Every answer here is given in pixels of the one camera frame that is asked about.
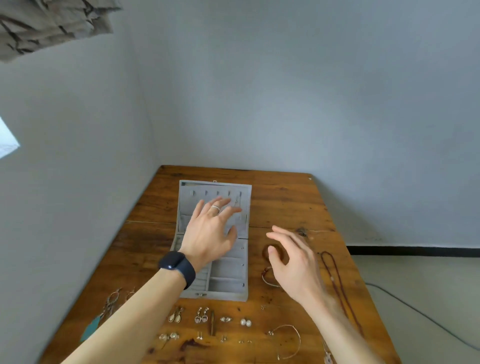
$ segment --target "black watch strap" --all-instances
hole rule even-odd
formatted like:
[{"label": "black watch strap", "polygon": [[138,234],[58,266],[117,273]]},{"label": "black watch strap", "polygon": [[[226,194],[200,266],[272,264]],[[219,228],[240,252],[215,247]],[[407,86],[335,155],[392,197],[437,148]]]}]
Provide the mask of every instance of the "black watch strap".
[{"label": "black watch strap", "polygon": [[189,262],[184,253],[180,252],[168,252],[158,262],[158,269],[178,270],[185,277],[187,285],[184,290],[190,287],[196,277],[195,269]]}]

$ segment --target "black baseboard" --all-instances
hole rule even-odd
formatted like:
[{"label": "black baseboard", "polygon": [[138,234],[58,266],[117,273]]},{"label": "black baseboard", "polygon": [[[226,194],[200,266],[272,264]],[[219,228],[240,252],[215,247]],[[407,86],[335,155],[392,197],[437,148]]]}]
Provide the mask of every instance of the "black baseboard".
[{"label": "black baseboard", "polygon": [[436,248],[425,246],[347,246],[351,255],[416,255],[480,258],[480,248]]}]

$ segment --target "hand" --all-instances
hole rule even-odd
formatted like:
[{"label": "hand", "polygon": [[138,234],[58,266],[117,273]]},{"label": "hand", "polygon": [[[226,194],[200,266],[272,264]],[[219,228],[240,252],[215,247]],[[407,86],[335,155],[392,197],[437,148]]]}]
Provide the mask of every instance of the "hand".
[{"label": "hand", "polygon": [[229,202],[229,198],[219,196],[204,206],[204,201],[200,200],[193,211],[179,252],[185,254],[197,273],[212,260],[228,252],[237,239],[235,226],[230,228],[226,236],[224,230],[227,220],[241,212],[241,208],[228,206],[219,213],[217,208],[212,207],[215,204],[221,209]]},{"label": "hand", "polygon": [[273,246],[268,247],[268,258],[280,286],[302,306],[305,306],[312,297],[326,297],[315,253],[305,240],[275,225],[272,230],[273,232],[267,233],[267,237],[279,241],[289,257],[288,264],[285,265],[280,260],[277,249]]}]

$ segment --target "wooden table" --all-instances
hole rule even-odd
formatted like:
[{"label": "wooden table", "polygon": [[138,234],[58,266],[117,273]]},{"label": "wooden table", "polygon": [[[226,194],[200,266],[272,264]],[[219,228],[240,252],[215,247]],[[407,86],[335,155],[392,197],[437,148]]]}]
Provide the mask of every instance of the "wooden table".
[{"label": "wooden table", "polygon": [[[79,345],[83,330],[100,313],[111,292],[122,287],[119,303],[123,303],[128,291],[140,288],[157,272],[157,262],[170,249],[175,235],[179,180],[252,185],[249,297],[247,302],[180,299],[178,305],[185,307],[181,322],[167,322],[158,328],[159,335],[177,332],[180,339],[170,340],[162,349],[164,342],[154,338],[142,363],[277,363],[278,348],[281,356],[288,356],[295,352],[298,343],[291,328],[281,328],[274,336],[266,334],[282,324],[293,324],[301,334],[299,353],[283,362],[323,363],[322,338],[312,320],[285,292],[267,286],[261,279],[262,271],[269,265],[262,258],[262,250],[271,242],[265,233],[273,224],[291,230],[305,229],[314,251],[326,250],[334,255],[365,339],[386,363],[400,363],[311,175],[176,166],[159,168],[45,349],[41,363],[60,363]],[[334,295],[332,282],[320,255],[317,256],[323,279]],[[209,335],[209,322],[194,323],[199,306],[208,306],[215,312],[215,336]],[[353,323],[350,311],[348,315]],[[233,321],[220,322],[222,316],[230,316]],[[252,327],[240,325],[244,317],[252,321]],[[198,331],[203,333],[203,340],[196,339]],[[227,337],[223,343],[222,334]]]}]

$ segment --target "finger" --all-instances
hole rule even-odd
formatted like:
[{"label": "finger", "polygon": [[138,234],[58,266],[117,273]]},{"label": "finger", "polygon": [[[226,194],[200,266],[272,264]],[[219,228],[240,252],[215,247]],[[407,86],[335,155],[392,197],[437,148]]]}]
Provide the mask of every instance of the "finger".
[{"label": "finger", "polygon": [[237,212],[241,212],[240,207],[227,206],[222,212],[218,214],[218,218],[222,221],[222,223],[225,224],[227,220]]},{"label": "finger", "polygon": [[200,211],[202,211],[202,207],[204,206],[205,201],[200,200],[197,203],[197,206],[195,206],[195,210],[193,210],[192,218],[197,218],[198,215],[200,215]]},{"label": "finger", "polygon": [[233,225],[228,231],[227,238],[225,242],[228,244],[228,250],[233,247],[233,244],[237,241],[237,228]]},{"label": "finger", "polygon": [[268,232],[267,237],[279,241],[290,257],[297,253],[298,249],[300,249],[289,236],[280,232]]},{"label": "finger", "polygon": [[310,247],[308,246],[308,244],[305,242],[305,240],[303,240],[299,235],[297,235],[296,233],[294,232],[291,232],[291,231],[288,231],[286,229],[283,229],[279,226],[272,226],[272,230],[275,231],[275,232],[280,232],[282,234],[285,234],[285,235],[288,235],[290,238],[292,238],[292,240],[294,242],[296,242],[298,244],[298,246],[300,248],[302,248],[303,250],[309,250]]},{"label": "finger", "polygon": [[[221,198],[220,200],[216,201],[214,205],[221,210],[222,207],[227,205],[231,200],[232,200],[231,198]],[[211,206],[210,206],[210,209],[207,211],[207,214],[210,215],[211,217],[217,216],[219,213],[220,211],[218,209],[212,208]]]},{"label": "finger", "polygon": [[268,247],[268,260],[270,261],[274,275],[276,273],[278,274],[285,267],[285,265],[280,260],[278,250],[272,245]]},{"label": "finger", "polygon": [[205,204],[205,206],[203,207],[202,212],[200,213],[200,215],[206,214],[207,211],[210,210],[210,208],[212,207],[212,205],[213,205],[215,202],[217,202],[217,201],[219,201],[219,200],[221,200],[221,199],[222,199],[222,196],[217,196],[217,197],[215,197],[213,200],[208,201],[208,202]]}]

